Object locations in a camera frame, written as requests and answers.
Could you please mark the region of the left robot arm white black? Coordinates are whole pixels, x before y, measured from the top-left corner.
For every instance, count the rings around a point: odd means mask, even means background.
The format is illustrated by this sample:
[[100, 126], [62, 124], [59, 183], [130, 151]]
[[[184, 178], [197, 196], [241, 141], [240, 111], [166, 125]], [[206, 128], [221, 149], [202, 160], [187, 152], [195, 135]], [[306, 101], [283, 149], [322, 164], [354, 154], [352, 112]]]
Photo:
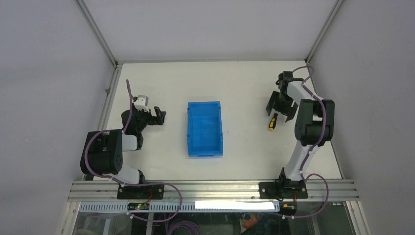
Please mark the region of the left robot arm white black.
[[123, 153], [141, 150], [147, 126], [163, 125], [166, 112], [154, 107], [155, 115], [138, 110], [126, 110], [121, 114], [123, 128], [88, 132], [80, 160], [84, 174], [111, 179], [122, 186], [136, 199], [147, 194], [146, 179], [142, 171], [124, 162]]

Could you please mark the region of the yellow black screwdriver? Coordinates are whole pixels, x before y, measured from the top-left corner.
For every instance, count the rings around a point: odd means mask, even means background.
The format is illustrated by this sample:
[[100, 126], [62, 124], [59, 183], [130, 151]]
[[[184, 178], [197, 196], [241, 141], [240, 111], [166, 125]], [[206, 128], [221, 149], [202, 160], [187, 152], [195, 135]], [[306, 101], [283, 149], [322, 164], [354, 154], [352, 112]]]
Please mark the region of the yellow black screwdriver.
[[275, 130], [275, 128], [277, 126], [277, 117], [278, 117], [278, 113], [274, 113], [273, 116], [272, 116], [272, 118], [271, 118], [271, 121], [269, 123], [269, 130], [270, 131], [274, 131]]

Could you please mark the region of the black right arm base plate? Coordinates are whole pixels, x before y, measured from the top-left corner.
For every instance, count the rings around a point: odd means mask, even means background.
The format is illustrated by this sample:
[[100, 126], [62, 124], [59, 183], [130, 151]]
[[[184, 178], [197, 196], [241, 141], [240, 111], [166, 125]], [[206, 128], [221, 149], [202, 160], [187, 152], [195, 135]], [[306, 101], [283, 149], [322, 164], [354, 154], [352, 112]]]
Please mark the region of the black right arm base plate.
[[308, 192], [304, 181], [294, 181], [288, 186], [283, 186], [278, 182], [260, 182], [259, 196], [260, 199], [307, 199]]

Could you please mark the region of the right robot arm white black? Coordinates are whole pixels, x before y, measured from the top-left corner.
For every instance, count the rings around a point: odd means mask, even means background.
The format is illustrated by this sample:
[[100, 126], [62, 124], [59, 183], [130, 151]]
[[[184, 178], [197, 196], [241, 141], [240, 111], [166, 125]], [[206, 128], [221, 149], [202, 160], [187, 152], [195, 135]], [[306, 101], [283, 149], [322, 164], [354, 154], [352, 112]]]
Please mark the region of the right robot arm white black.
[[281, 170], [275, 182], [277, 194], [289, 198], [296, 190], [304, 192], [305, 172], [315, 153], [331, 141], [334, 134], [335, 103], [314, 94], [302, 78], [293, 72], [283, 71], [276, 81], [278, 91], [273, 91], [266, 105], [266, 113], [272, 117], [269, 129], [274, 130], [277, 116], [286, 121], [295, 120], [296, 146], [288, 164]]

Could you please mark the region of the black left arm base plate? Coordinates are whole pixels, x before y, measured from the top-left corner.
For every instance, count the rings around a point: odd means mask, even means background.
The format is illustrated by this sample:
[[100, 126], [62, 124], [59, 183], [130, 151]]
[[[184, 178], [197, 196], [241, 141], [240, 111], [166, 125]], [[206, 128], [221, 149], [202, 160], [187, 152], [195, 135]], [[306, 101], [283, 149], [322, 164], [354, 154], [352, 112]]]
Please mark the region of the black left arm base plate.
[[162, 200], [164, 197], [164, 185], [151, 185], [132, 187], [119, 185], [116, 198], [119, 200]]

